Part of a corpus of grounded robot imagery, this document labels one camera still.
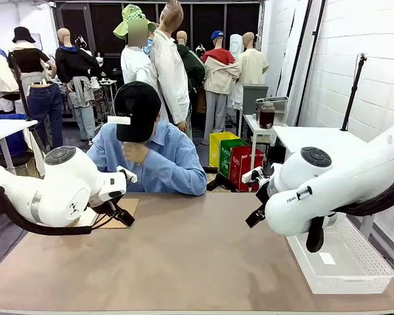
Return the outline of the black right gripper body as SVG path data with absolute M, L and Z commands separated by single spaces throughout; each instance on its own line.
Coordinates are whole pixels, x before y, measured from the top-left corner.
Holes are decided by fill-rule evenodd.
M 264 178 L 259 181 L 259 189 L 255 196 L 261 202 L 261 205 L 257 208 L 257 210 L 264 210 L 266 203 L 274 194 L 274 189 L 275 187 L 273 178 Z

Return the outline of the person left hand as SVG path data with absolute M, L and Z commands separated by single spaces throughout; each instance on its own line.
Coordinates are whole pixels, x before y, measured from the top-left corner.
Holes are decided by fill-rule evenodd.
M 150 149 L 143 143 L 124 142 L 123 155 L 127 161 L 143 164 Z

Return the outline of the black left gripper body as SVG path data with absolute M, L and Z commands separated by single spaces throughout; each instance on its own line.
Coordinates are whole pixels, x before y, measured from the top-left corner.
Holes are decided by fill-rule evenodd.
M 89 201 L 89 207 L 97 214 L 99 215 L 112 215 L 113 213 L 115 214 L 121 214 L 123 209 L 118 206 L 118 202 L 121 199 L 121 196 L 118 196 L 116 198 L 112 198 L 108 201 L 100 202 L 98 201 Z

